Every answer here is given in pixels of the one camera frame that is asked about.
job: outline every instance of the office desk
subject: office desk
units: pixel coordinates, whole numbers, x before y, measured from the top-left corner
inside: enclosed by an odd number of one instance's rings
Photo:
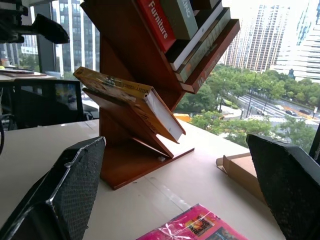
[[[223,154],[248,149],[181,124],[195,151],[116,191],[101,181],[84,239],[134,240],[200,203],[249,240],[284,240],[270,210],[216,167]],[[0,226],[65,148],[96,137],[98,129],[93,120],[6,132]]]

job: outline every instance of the pink package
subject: pink package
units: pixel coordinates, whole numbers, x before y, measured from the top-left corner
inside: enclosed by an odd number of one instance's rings
[[[197,204],[137,240],[248,240]]]

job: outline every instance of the cardboard box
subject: cardboard box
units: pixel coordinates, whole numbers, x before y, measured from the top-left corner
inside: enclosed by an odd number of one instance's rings
[[[233,156],[224,155],[216,160],[216,166],[266,204],[250,152]]]

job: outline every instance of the yellow book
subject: yellow book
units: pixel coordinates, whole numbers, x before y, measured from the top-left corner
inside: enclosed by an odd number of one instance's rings
[[[91,91],[128,103],[154,133],[175,143],[182,134],[186,134],[152,86],[108,76],[82,66],[73,75]]]

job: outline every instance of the book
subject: book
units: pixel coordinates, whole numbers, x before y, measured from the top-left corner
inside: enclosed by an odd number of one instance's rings
[[[187,56],[191,53],[201,37],[207,32],[215,19],[222,12],[222,2],[220,1],[212,10],[202,10],[196,16],[196,22],[199,27],[191,40],[177,40],[165,54],[172,69],[177,71]]]
[[[192,8],[194,10],[212,9],[219,0],[193,0]]]
[[[160,0],[137,0],[137,2],[160,49],[166,53],[176,38]]]
[[[186,134],[152,86],[126,81],[82,66],[73,75],[89,90],[105,96],[106,100],[112,98],[128,104],[155,134],[160,134],[175,143],[178,143],[182,134]]]
[[[191,73],[187,81],[185,83],[180,83],[183,90],[193,94],[198,92],[239,31],[239,20],[231,19],[222,33],[214,41],[209,51],[199,62],[198,66]]]
[[[230,19],[230,8],[225,7],[175,73],[179,81],[188,79]]]
[[[200,204],[137,240],[248,240]]]
[[[190,40],[198,30],[190,0],[160,0],[160,3],[175,38]]]

